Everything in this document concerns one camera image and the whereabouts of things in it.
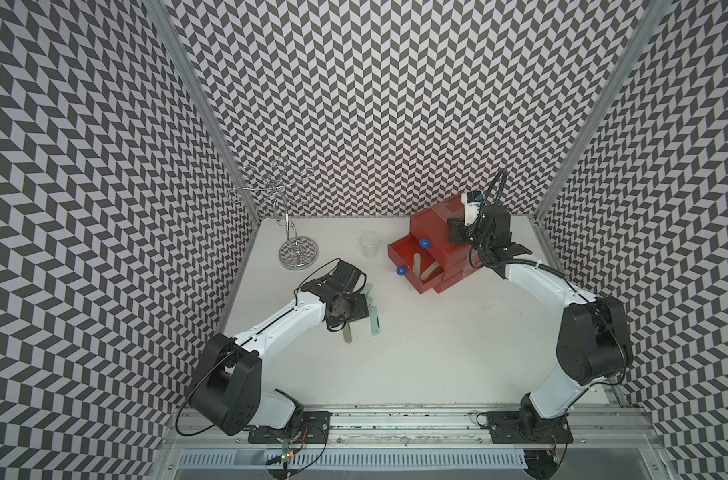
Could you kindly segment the olive knife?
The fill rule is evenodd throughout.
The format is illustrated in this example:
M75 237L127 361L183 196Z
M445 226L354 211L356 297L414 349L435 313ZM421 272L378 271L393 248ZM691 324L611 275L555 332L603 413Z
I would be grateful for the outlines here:
M420 279L423 282L426 282L436 270L440 268L440 263L438 261L434 261L429 267L427 267L420 275Z
M346 324L344 326L342 332L343 332L344 341L347 344L351 344L353 342L353 335L352 335L352 331L351 331L351 325L350 324Z
M416 252L413 255L412 271L414 272L416 278L418 280L421 280L420 275L422 273L422 256L419 252Z

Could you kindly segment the red top drawer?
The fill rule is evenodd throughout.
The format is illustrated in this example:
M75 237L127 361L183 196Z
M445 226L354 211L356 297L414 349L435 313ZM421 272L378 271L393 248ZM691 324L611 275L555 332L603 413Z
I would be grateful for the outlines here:
M468 244L455 245L450 241L448 220L465 220L465 205L462 195L449 197L431 207L420 210L410 218L410 233L421 242L427 239L426 250L441 264L454 263L468 255Z

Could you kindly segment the red drawer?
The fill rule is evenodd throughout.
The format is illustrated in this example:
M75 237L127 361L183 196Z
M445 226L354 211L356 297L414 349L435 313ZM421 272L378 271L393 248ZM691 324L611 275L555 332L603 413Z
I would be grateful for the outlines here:
M427 239L426 250L441 264L454 263L468 255L468 244L455 245L450 241L448 220L465 220L465 205L462 195L449 197L431 207L420 210L410 218L410 233L421 242Z
M396 266L397 274L404 277L419 294L439 287L444 268L411 234L389 244L387 253Z

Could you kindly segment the olive knife top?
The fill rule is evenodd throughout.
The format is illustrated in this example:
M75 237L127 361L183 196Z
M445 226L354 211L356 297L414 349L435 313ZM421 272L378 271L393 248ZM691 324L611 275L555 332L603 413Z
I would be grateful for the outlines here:
M420 275L420 279L423 282L426 282L436 270L440 268L440 263L438 261L434 261L429 267L427 267Z

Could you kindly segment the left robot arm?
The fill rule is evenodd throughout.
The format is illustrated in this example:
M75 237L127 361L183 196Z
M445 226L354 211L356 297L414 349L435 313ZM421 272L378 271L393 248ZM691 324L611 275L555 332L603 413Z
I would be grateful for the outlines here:
M323 325L334 333L373 316L367 274L339 258L327 265L331 271L305 279L292 300L266 320L234 336L214 335L183 405L229 436L249 428L290 438L302 432L304 406L279 389L265 390L263 367L311 329Z

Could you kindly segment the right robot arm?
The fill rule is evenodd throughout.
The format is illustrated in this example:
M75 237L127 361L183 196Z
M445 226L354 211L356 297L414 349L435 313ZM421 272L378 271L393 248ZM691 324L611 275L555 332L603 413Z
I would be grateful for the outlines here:
M624 305L575 286L513 241L511 214L479 191L460 196L464 213L447 221L450 242L470 247L468 261L519 285L560 320L555 347L557 366L518 412L520 428L544 429L566 418L569 409L594 385L624 382L633 360Z

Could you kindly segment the mint knife right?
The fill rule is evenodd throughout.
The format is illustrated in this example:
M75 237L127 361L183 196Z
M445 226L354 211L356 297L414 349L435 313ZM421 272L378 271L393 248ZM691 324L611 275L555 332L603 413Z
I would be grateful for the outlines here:
M369 313L370 313L371 333L373 336L378 336L381 332L379 311L375 306L371 306L369 308Z

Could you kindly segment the clear plastic cup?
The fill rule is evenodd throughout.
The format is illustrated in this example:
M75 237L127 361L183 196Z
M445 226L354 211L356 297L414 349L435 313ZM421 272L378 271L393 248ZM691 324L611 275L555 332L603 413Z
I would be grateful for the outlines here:
M365 258L374 258L377 256L380 248L380 237L374 232L366 232L360 237L360 246L362 255Z

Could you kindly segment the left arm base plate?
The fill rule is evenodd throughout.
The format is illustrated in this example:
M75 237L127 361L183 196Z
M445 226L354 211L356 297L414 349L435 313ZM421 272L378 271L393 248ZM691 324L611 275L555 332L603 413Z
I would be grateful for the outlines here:
M281 429L268 426L252 427L249 430L249 444L279 445L282 442L292 444L324 444L331 423L332 412L327 410L304 411L294 415L289 423Z

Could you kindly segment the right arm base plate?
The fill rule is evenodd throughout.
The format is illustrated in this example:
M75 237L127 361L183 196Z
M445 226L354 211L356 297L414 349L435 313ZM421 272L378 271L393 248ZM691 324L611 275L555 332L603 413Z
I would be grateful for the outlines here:
M485 417L494 444L563 445L574 442L566 416L543 419L526 410L490 411Z

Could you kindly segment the aluminium front rail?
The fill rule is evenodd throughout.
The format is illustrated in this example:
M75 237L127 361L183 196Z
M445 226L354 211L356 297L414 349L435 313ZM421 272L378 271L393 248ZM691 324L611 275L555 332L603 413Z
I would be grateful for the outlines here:
M311 406L328 411L321 428L331 448L514 448L508 427L486 425L487 411L513 410L512 404L414 406ZM579 404L567 418L573 442L570 448L660 449L663 441L639 408ZM187 410L179 426L161 441L162 449L246 448L252 444L250 428L229 436L217 428L201 430L209 422Z

